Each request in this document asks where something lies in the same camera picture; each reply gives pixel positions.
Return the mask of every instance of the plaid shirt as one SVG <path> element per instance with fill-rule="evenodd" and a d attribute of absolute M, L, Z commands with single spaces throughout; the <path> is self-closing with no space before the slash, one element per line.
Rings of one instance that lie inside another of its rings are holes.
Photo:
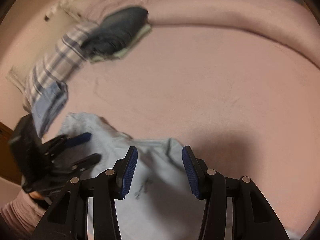
<path fill-rule="evenodd" d="M 71 74 L 81 67 L 86 58 L 80 46 L 97 26 L 93 22 L 78 24 L 63 35 L 53 52 L 46 53 L 36 63 L 25 82 L 23 106 L 28 112 L 53 81 L 66 82 Z"/>

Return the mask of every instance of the wall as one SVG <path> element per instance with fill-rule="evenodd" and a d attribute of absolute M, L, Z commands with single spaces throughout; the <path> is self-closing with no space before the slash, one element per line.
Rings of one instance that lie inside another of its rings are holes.
<path fill-rule="evenodd" d="M 15 199 L 21 187 L 0 177 L 0 207 Z"/>
<path fill-rule="evenodd" d="M 43 24 L 46 10 L 58 0 L 17 0 L 0 25 L 0 122 L 14 129 L 27 114 L 22 108 L 21 92 L 6 78 L 6 74 L 27 44 L 38 24 Z"/>

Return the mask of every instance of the light blue cloth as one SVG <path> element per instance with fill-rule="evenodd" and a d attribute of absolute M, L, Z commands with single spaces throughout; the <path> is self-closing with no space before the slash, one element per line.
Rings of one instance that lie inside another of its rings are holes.
<path fill-rule="evenodd" d="M 68 89 L 64 82 L 54 81 L 42 91 L 41 97 L 32 106 L 32 117 L 39 138 L 48 131 L 51 123 L 65 106 Z"/>
<path fill-rule="evenodd" d="M 67 149 L 55 160 L 70 166 L 93 153 L 102 159 L 81 179 L 96 177 L 124 158 L 129 147 L 138 149 L 138 162 L 125 199 L 116 200 L 122 240 L 195 240 L 200 233 L 205 200 L 191 193 L 182 162 L 182 145 L 175 139 L 138 140 L 117 132 L 94 114 L 69 113 L 59 131 L 71 137 L 92 133 L 88 143 Z M 88 233 L 93 235 L 93 200 L 88 204 Z M 225 240 L 232 237 L 232 198 L 227 199 Z"/>

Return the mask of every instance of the blue checked cloth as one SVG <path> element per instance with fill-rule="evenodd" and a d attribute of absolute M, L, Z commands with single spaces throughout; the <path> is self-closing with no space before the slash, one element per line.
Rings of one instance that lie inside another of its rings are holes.
<path fill-rule="evenodd" d="M 98 25 L 82 22 L 63 35 L 55 45 L 54 51 L 46 53 L 26 77 L 23 106 L 31 112 L 33 104 L 54 82 L 66 82 L 71 74 L 85 61 L 82 42 Z"/>
<path fill-rule="evenodd" d="M 48 131 L 51 123 L 68 100 L 67 85 L 53 82 L 32 106 L 32 117 L 39 138 Z"/>

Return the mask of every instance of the bed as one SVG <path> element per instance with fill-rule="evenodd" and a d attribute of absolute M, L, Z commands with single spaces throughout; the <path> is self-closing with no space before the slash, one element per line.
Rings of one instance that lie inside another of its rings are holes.
<path fill-rule="evenodd" d="M 290 0 L 78 0 L 96 23 L 144 6 L 153 25 L 121 60 L 67 82 L 67 113 L 105 118 L 134 138 L 173 137 L 224 176 L 251 177 L 303 235 L 320 210 L 320 27 Z"/>

